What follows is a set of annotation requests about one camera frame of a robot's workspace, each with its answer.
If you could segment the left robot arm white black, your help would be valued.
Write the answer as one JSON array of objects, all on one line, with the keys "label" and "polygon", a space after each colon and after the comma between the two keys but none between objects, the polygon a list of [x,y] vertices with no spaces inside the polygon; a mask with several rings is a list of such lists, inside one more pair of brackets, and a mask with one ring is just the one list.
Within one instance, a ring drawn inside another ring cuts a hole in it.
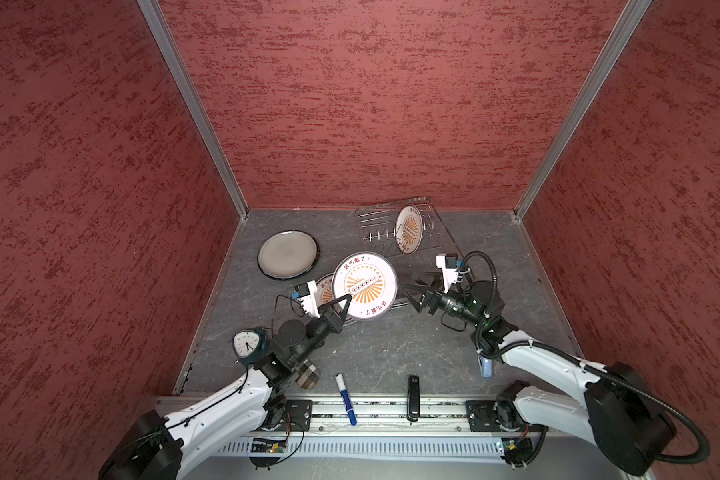
[{"label": "left robot arm white black", "polygon": [[291,320],[277,334],[244,329],[233,351],[244,374],[216,393],[166,416],[140,416],[104,462],[100,479],[183,479],[226,442],[261,427],[275,428],[284,391],[297,370],[331,334],[342,331],[352,303],[345,294],[321,305],[318,316]]}]

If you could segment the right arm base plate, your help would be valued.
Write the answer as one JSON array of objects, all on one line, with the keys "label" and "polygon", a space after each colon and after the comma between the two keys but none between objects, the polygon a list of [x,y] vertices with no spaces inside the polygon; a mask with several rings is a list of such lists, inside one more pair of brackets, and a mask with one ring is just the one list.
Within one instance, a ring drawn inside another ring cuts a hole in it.
[{"label": "right arm base plate", "polygon": [[540,433],[540,425],[528,424],[509,401],[468,400],[466,418],[473,433]]}]

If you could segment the orange striped plate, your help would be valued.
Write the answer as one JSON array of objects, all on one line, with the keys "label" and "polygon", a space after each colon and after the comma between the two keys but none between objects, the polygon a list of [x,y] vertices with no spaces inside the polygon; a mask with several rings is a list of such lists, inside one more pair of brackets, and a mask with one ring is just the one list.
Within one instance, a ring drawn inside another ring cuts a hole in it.
[{"label": "orange striped plate", "polygon": [[395,223],[395,240],[403,254],[412,254],[420,246],[424,234],[423,217],[413,205],[403,207]]},{"label": "orange striped plate", "polygon": [[398,294],[398,278],[392,264],[382,255],[361,251],[346,257],[332,278],[335,299],[352,297],[348,316],[356,321],[376,319],[391,308]]},{"label": "orange striped plate", "polygon": [[327,304],[334,299],[332,285],[332,274],[326,274],[316,282],[315,303],[317,307]]}]

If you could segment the orange striped front plate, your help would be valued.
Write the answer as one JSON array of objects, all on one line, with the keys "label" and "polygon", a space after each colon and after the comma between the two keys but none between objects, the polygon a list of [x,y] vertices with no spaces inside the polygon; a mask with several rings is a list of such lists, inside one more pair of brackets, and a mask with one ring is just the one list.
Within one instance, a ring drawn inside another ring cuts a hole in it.
[{"label": "orange striped front plate", "polygon": [[332,285],[332,274],[326,274],[316,282],[315,303],[317,307],[327,304],[334,299]]}]

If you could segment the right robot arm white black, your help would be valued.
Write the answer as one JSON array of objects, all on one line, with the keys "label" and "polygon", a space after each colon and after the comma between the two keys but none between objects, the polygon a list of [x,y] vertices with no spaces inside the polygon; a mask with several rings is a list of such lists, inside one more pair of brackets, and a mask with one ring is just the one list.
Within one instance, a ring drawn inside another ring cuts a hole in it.
[{"label": "right robot arm white black", "polygon": [[651,393],[639,373],[616,362],[604,365],[540,342],[502,315],[504,302],[492,281],[447,292],[438,284],[405,285],[419,312],[443,312],[474,326],[477,354],[518,368],[555,387],[548,392],[516,381],[496,398],[505,429],[540,425],[598,447],[623,472],[641,476],[655,462],[694,465],[711,453],[707,436],[687,415]]}]

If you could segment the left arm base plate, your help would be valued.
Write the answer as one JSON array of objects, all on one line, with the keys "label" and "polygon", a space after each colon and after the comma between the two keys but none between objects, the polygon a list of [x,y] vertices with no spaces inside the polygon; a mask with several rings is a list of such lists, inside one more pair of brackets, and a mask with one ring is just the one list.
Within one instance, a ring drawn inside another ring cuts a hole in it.
[{"label": "left arm base plate", "polygon": [[311,399],[278,397],[268,404],[267,416],[260,427],[266,432],[288,432],[295,422],[305,431],[310,428],[314,402]]}]

